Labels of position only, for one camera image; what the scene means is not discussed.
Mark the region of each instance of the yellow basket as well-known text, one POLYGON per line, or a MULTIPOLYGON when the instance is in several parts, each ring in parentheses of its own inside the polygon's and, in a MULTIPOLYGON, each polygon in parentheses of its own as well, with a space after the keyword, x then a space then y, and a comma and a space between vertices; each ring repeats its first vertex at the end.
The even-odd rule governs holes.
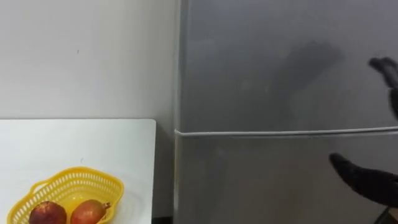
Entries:
POLYGON ((88 199, 111 204, 106 215, 98 222, 98 224, 107 223, 113 218, 123 192, 123 183, 109 174, 87 167, 66 169, 48 180, 34 184, 30 192, 8 213, 7 224, 28 223, 30 211, 44 201, 61 205, 68 214, 67 223, 70 223, 72 211, 88 199))

